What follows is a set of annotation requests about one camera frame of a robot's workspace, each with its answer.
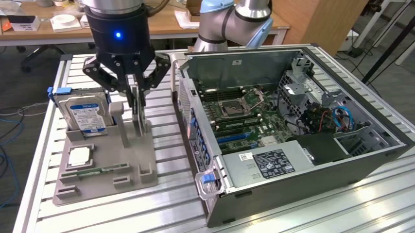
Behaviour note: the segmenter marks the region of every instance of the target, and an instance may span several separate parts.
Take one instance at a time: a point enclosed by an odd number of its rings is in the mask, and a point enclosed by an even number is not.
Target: aluminum extrusion table
[[[311,51],[334,69],[390,121],[415,139],[415,127],[318,47]],[[169,53],[186,50],[170,50]],[[59,65],[55,88],[95,87],[83,74],[86,58],[75,55]],[[415,150],[385,164],[367,178],[347,187],[294,202],[217,227],[206,217],[171,101],[173,70],[147,96],[161,184],[138,191],[65,206],[53,204],[55,181],[65,147],[66,126],[61,112],[49,105],[34,164],[23,195],[15,233],[213,233],[213,232],[413,232],[415,231]],[[338,89],[319,68],[315,78],[329,91]],[[113,94],[113,101],[126,99]],[[123,115],[131,119],[131,111]]]

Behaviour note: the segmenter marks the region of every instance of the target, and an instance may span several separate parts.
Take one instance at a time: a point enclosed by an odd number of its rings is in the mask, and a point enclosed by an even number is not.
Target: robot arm
[[[258,48],[270,33],[273,2],[269,0],[203,0],[195,51],[229,49],[227,40]]]
[[[158,87],[171,67],[169,55],[157,54],[151,46],[147,22],[147,18],[162,10],[167,2],[165,0],[150,11],[143,0],[83,1],[97,44],[97,56],[87,59],[83,71],[109,91],[119,91],[127,96],[138,135],[146,133],[145,95],[150,88]],[[153,60],[157,61],[157,68],[145,77]]]

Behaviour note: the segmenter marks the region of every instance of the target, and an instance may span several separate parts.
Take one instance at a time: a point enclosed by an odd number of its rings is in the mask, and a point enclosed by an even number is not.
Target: blue hard drive label
[[[85,133],[98,133],[106,130],[105,118],[99,115],[99,104],[81,104],[71,107],[74,119]]]
[[[295,172],[282,149],[254,155],[254,159],[266,179]]]

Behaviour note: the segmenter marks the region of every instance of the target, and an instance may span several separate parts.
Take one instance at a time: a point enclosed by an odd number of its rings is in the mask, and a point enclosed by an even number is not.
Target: blue cable
[[[4,119],[0,119],[0,121],[8,122],[8,123],[15,123],[15,124],[19,124],[19,125],[21,125],[21,130],[19,130],[19,132],[16,133],[16,135],[15,135],[11,139],[8,139],[6,142],[0,142],[0,145],[4,146],[7,143],[10,143],[11,141],[14,141],[14,140],[19,137],[19,135],[21,135],[22,132],[23,132],[25,125],[23,125],[23,123],[22,123],[21,121],[15,121],[15,120],[4,120]]]
[[[12,161],[10,160],[8,156],[4,154],[0,154],[0,157],[3,159],[6,159],[11,165],[12,173],[14,173],[14,179],[15,179],[15,186],[16,186],[15,193],[14,193],[12,197],[3,203],[3,205],[0,205],[0,209],[2,209],[19,195],[19,181],[18,181],[18,175],[16,175],[16,171],[15,171]]]
[[[339,128],[342,128],[342,124],[339,123],[338,118],[337,118],[337,109],[342,109],[342,110],[345,110],[345,111],[347,112],[349,120],[350,120],[350,125],[351,125],[351,128],[354,129],[354,123],[355,123],[355,122],[353,121],[351,111],[350,111],[350,109],[349,109],[347,107],[345,107],[345,106],[338,106],[338,107],[335,107],[335,108],[333,109],[333,118],[334,118],[334,122],[335,122],[337,126],[338,126]]]

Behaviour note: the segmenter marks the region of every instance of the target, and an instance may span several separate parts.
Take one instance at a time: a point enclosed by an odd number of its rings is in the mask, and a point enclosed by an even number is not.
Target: floor
[[[361,17],[355,30],[362,31],[370,17]],[[375,30],[386,24],[386,21],[379,19],[373,32],[369,34],[369,38],[373,37]],[[389,34],[389,37],[382,43],[382,46],[373,49],[373,56],[367,56],[359,65],[359,70],[366,74],[378,58],[381,57],[385,49],[394,41],[402,29],[394,28]],[[414,41],[415,36],[409,35],[399,48],[394,52],[390,59],[386,61],[385,66],[395,59],[397,55],[405,50],[405,48]],[[165,49],[163,45],[155,46],[157,49]],[[61,48],[73,54],[94,53],[94,50],[89,49],[87,44],[62,45]],[[186,43],[178,43],[177,48],[186,48]],[[29,46],[26,53],[19,53],[14,47],[8,47],[6,52],[0,54],[0,113],[11,113],[16,109],[6,109],[11,107],[23,107],[34,103],[47,101],[47,88],[54,85],[55,74],[59,64],[59,55],[55,51],[49,50],[42,56],[33,62],[33,72],[23,74],[21,71],[21,60],[30,54],[35,47]],[[339,53],[339,56],[346,58],[347,55]],[[351,61],[359,63],[362,57],[351,58]],[[345,67],[350,70],[354,69],[354,65],[347,60],[339,60]],[[377,90],[381,92],[382,97],[390,103],[390,105],[402,113],[402,115],[415,122],[415,53],[411,54],[403,65],[393,65],[387,71],[379,76],[378,80],[373,83]],[[39,113],[46,110],[46,106],[39,106],[27,112],[27,114]],[[7,120],[21,120],[21,116],[2,117]],[[22,190],[25,190],[26,180],[30,173],[30,166],[33,162],[33,156],[37,149],[37,143],[39,139],[41,128],[43,124],[43,116],[29,116],[25,118],[25,131],[22,135],[8,143],[4,148],[12,159],[15,170],[21,182]],[[0,122],[0,134],[10,130],[14,124]],[[11,171],[0,179],[0,203],[3,203],[15,192],[14,178]],[[15,198],[12,203],[19,204],[23,191],[19,197]],[[11,206],[0,209],[0,232],[10,233],[14,229],[15,218],[19,207]]]

